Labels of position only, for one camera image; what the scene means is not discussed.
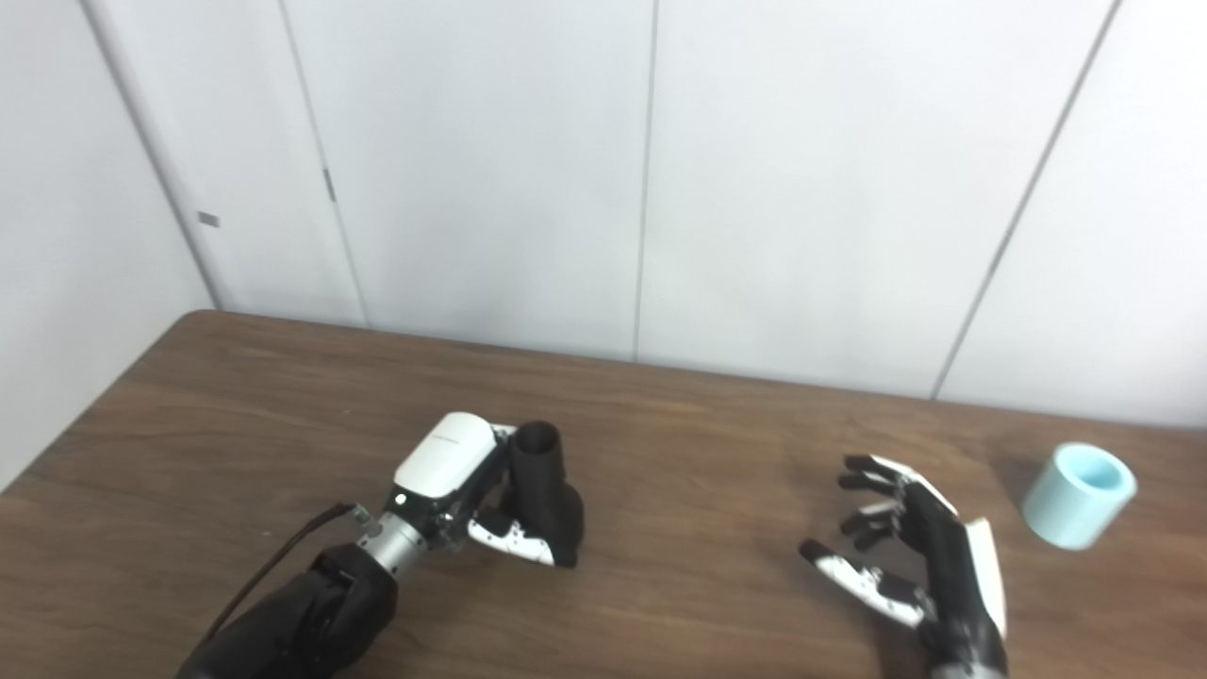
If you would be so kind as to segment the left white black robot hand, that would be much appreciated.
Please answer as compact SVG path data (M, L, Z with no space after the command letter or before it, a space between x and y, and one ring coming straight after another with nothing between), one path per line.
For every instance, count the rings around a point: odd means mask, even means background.
M391 576L402 576L422 555L473 540L497 552L554 566L546 538L530 537L521 521L486 507L508 476L512 425L477 414L448 412L395 472L387 505L358 542Z

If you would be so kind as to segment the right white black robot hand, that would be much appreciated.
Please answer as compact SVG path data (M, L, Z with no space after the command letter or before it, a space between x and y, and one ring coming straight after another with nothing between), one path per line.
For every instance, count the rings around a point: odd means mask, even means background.
M839 486L884 501L839 525L865 552L896 538L925 560L926 584L911 583L807 538L801 558L884 617L917 632L932 678L1007 678L1007 602L987 519L968 522L923 474L877 455L845 456Z

